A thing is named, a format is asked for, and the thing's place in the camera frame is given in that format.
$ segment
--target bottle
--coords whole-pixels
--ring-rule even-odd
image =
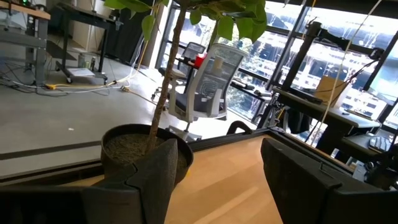
[[[79,57],[78,57],[78,60],[77,60],[77,67],[84,68],[85,67],[85,62],[86,62],[85,55],[83,55],[83,53],[80,53]]]
[[[93,57],[93,58],[91,59],[90,68],[91,68],[91,71],[94,72],[94,68],[95,68],[95,57]]]

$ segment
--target keyboard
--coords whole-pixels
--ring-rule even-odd
[[[390,149],[391,142],[388,138],[374,136],[369,140],[369,148],[379,152],[386,152]]]

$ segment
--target tree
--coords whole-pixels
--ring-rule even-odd
[[[180,4],[180,14],[178,15],[177,23],[174,28],[172,47],[170,49],[169,61],[162,84],[162,92],[152,119],[146,152],[155,148],[155,138],[159,127],[160,116],[162,114],[163,105],[167,99],[167,90],[187,11],[191,11],[190,20],[192,25],[198,24],[201,21],[202,15],[216,21],[210,44],[213,43],[212,40],[215,40],[216,35],[232,40],[234,20],[239,30],[239,38],[251,39],[253,43],[264,33],[267,26],[265,0],[179,0],[177,3]],[[105,6],[113,9],[130,9],[131,15],[134,15],[136,12],[152,10],[153,13],[146,16],[141,24],[145,41],[150,39],[156,14],[161,4],[167,6],[169,0],[155,0],[152,6],[148,6],[140,0],[105,1]]]

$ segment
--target white office chair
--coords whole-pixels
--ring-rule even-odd
[[[241,50],[214,44],[185,94],[175,91],[179,76],[173,73],[172,89],[168,95],[169,113],[188,124],[184,131],[174,126],[169,126],[169,130],[186,141],[201,139],[201,136],[188,132],[194,118],[226,116],[226,92],[244,57],[247,53]]]

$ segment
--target gray floor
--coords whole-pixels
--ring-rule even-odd
[[[74,43],[70,47],[74,51],[79,51],[79,46]],[[1,44],[0,49],[2,49],[1,54],[10,52],[9,54],[14,57],[24,55],[24,49],[21,47]],[[77,53],[70,53],[77,58]],[[49,57],[47,63],[51,61],[47,83],[66,83],[65,76],[54,71],[55,60],[50,60]],[[77,61],[69,61],[68,64],[76,65]],[[3,72],[8,71],[4,65],[0,65],[0,69]],[[103,70],[112,81],[128,75],[131,68],[106,58]],[[24,73],[22,70],[16,70],[15,73],[25,83],[30,83],[33,80],[30,72]],[[96,93],[71,93],[58,98],[40,96],[35,93],[20,93],[0,86],[0,116],[2,118],[0,119],[0,153],[98,141],[107,130],[120,124],[150,124],[155,109],[155,103],[150,101],[150,96],[160,85],[161,80],[162,77],[155,70],[152,77],[146,77],[137,72],[130,79],[130,89],[137,95],[122,92],[119,88],[112,88]],[[87,83],[100,85],[102,80],[82,78],[73,82],[74,85]],[[128,85],[128,83],[119,83],[118,85]],[[77,91],[67,88],[63,88],[63,90]],[[243,119],[234,113],[229,113],[227,121],[199,119],[191,125],[190,131],[203,135],[203,138],[222,136],[226,134],[229,125],[236,120]],[[250,122],[245,122],[251,125],[251,128],[255,128]],[[168,112],[163,112],[160,127],[166,128],[169,125],[183,129],[187,124],[169,115]],[[0,161],[0,170],[2,171],[0,176],[98,157],[99,148],[94,147],[87,148],[85,151],[74,150],[69,153],[57,152],[45,156],[29,156]],[[15,168],[10,167],[10,164],[20,165]]]

